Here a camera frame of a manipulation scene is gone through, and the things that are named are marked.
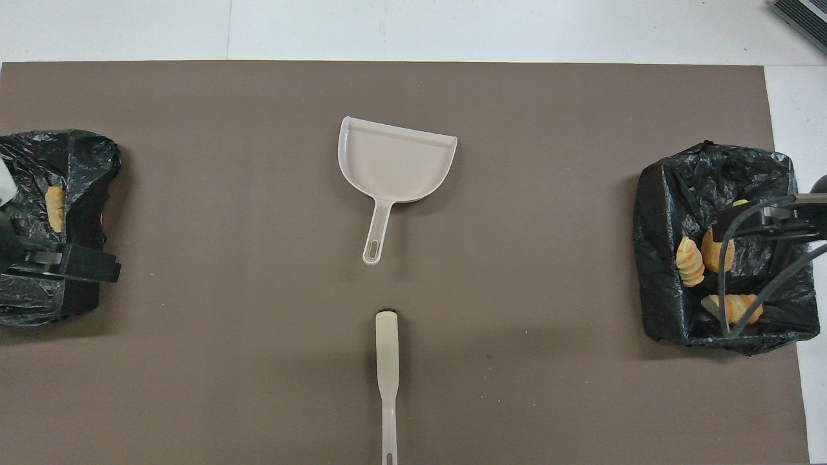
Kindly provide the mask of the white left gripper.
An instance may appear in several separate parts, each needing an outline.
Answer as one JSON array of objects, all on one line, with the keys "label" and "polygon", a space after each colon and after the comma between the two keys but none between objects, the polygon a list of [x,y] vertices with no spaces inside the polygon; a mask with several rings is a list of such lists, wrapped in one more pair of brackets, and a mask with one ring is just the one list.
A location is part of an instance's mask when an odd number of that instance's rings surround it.
[{"label": "white left gripper", "polygon": [[[1,206],[17,196],[8,167],[1,162]],[[73,280],[74,282],[116,283],[121,263],[116,256],[67,242],[26,242],[21,260],[21,242],[9,217],[1,212],[1,274],[18,262],[18,276]]]}]

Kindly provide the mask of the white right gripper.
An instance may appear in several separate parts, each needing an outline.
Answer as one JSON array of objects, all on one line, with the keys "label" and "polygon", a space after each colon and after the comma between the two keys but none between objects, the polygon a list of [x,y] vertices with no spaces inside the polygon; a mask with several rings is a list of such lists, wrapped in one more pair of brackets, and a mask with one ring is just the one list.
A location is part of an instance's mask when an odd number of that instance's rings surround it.
[{"label": "white right gripper", "polygon": [[[826,176],[821,176],[810,193],[795,195],[794,200],[774,206],[771,198],[742,200],[724,206],[715,214],[714,239],[776,238],[816,242],[826,239]],[[763,211],[769,209],[770,220]]]}]

